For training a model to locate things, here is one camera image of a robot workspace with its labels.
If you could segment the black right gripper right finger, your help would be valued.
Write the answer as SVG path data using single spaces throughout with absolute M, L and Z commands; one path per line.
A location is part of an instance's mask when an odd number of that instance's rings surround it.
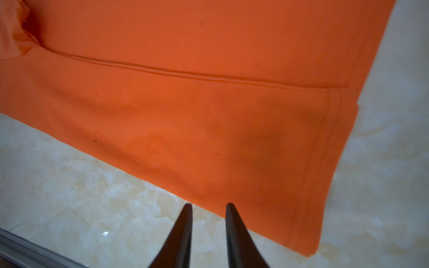
M 227 255 L 230 268 L 268 268 L 234 204 L 226 206 Z

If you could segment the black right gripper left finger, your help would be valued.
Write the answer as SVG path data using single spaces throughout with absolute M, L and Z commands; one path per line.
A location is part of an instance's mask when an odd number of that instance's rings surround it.
M 182 208 L 163 247 L 149 268 L 189 268 L 192 245 L 192 205 Z

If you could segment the orange t-shirt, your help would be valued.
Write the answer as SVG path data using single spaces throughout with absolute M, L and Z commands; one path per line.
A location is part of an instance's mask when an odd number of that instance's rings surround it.
M 316 253 L 394 1 L 2 1 L 1 113 Z

